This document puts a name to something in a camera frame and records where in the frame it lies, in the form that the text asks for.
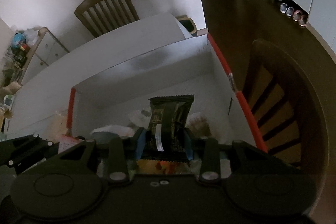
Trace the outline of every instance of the metal rivet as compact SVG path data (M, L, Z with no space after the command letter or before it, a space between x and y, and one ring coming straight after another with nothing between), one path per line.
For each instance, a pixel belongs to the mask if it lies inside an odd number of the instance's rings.
M113 172L110 174L110 179L115 181L120 181L126 179L126 174L124 172Z
M202 174L202 178L205 180L215 180L219 178L219 175L216 172L208 171Z
M157 181L152 181L150 185L153 187L158 187L160 186L160 183L158 183Z
M161 184L161 185L168 185L168 184L169 184L169 181L168 181L168 180L161 180L161 181L160 181L160 184Z

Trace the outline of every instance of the wooden chair back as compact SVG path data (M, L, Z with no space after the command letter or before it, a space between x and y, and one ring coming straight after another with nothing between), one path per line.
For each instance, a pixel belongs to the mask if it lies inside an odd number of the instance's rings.
M139 20L131 0L84 0L75 15L94 37Z
M268 153L300 168L321 190L328 135L320 101L305 72L274 44L253 42L243 94Z

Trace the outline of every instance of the white barcode label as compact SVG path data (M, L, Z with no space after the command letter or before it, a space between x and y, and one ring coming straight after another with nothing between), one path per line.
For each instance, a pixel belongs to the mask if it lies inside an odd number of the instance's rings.
M163 152L162 141L161 141L161 128L162 124L158 123L155 128L155 140L156 140L156 148L158 151Z

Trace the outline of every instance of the red tape edge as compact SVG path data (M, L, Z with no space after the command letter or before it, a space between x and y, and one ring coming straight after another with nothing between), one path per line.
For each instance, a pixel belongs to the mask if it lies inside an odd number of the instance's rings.
M68 116L67 116L67 129L72 127L72 115L74 113L74 103L75 103L76 89L71 88L69 106L68 106Z
M226 59L224 58L221 50L219 49L219 47L217 46L216 42L214 41L214 39L212 38L211 34L208 33L208 40L212 46L212 48L214 49L220 63L222 64L222 67L226 73L226 75L229 75L229 73L231 73L231 69L226 61Z
M257 122L255 121L255 118L251 112L250 106L248 105L243 93L241 91L238 91L236 93L236 96L240 104L240 107L242 108L244 112L247 123L251 129L252 136L254 138L255 144L257 145L257 148L267 153L268 152L267 146L263 140L263 137L260 133Z

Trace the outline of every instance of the black snack bag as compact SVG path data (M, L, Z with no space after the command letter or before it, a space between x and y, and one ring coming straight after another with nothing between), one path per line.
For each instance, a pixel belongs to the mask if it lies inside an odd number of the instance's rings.
M152 151L153 159L172 161L182 157L181 161L185 160L183 128L193 101L193 95L150 99L152 117L148 130L151 138L145 150Z

